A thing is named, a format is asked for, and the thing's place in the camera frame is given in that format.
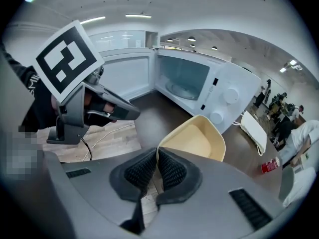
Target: cream plastic tray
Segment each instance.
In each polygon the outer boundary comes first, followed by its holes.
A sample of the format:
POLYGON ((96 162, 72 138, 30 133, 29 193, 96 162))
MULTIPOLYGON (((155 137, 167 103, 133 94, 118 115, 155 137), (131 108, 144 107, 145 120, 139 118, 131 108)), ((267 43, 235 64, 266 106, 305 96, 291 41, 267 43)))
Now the cream plastic tray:
POLYGON ((218 161, 223 161, 226 152, 224 138, 202 115, 194 116, 177 127, 159 143, 159 147, 178 149, 218 161))

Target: vent slot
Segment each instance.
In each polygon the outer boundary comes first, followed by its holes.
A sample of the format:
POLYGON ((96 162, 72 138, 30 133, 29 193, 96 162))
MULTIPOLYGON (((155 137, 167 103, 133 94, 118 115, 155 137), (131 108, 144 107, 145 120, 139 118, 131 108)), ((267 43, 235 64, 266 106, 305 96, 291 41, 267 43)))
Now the vent slot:
POLYGON ((229 194, 255 230, 262 228, 272 220, 245 190, 234 190, 229 194))
POLYGON ((66 175, 71 179, 74 177, 78 177, 87 173, 90 173, 91 171, 87 168, 83 168, 80 170, 75 170, 75 171, 71 171, 71 172, 67 172, 66 175))

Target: red can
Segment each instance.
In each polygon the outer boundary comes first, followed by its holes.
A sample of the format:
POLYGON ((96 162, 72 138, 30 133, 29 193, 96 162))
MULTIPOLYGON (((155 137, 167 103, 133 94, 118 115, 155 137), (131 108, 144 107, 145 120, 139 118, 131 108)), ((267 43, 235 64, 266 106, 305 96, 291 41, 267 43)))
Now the red can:
POLYGON ((261 171, 263 173, 269 173, 270 171, 275 170, 277 167, 280 166, 280 161, 278 157, 273 158, 269 162, 266 162, 261 165, 261 171))

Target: cable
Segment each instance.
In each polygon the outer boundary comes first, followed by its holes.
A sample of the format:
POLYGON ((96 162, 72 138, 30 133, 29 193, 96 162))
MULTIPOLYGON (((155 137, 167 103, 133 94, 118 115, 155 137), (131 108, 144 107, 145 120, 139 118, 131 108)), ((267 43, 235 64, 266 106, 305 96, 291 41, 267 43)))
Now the cable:
POLYGON ((88 149, 89 149, 88 153, 90 153, 90 161, 91 161, 93 156, 92 156, 92 152, 91 152, 91 149, 90 149, 89 145, 86 143, 86 141, 85 141, 79 134, 78 134, 78 137, 80 137, 80 139, 81 139, 82 142, 85 144, 85 146, 88 147, 88 149))
POLYGON ((118 131, 118 130, 120 130, 120 129, 126 128, 126 127, 131 126, 131 125, 134 125, 134 123, 129 124, 129 125, 126 125, 126 126, 123 126, 123 127, 121 127, 121 128, 118 128, 118 129, 115 129, 115 130, 113 130, 113 131, 108 132, 105 136, 103 136, 100 140, 98 140, 98 141, 93 145, 93 147, 92 147, 91 149, 90 149, 89 146, 84 142, 84 144, 88 147, 89 151, 85 154, 85 157, 83 158, 82 161, 84 161, 84 159, 86 158, 86 156, 87 156, 89 153, 91 154, 90 160, 92 160, 91 150, 99 143, 99 141, 103 140, 103 139, 104 139, 105 137, 107 137, 110 133, 113 133, 113 132, 115 132, 115 131, 118 131))

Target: black sleeve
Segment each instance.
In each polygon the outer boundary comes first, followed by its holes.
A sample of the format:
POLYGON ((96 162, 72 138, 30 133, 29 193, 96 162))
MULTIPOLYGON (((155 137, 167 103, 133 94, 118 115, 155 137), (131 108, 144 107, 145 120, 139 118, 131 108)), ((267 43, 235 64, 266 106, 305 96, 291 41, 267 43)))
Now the black sleeve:
POLYGON ((34 96, 34 102, 22 123, 22 130, 37 132, 38 129, 55 126, 57 115, 51 105, 52 94, 40 80, 35 69, 32 66, 22 66, 13 59, 5 50, 2 42, 0 42, 0 51, 28 91, 34 96))

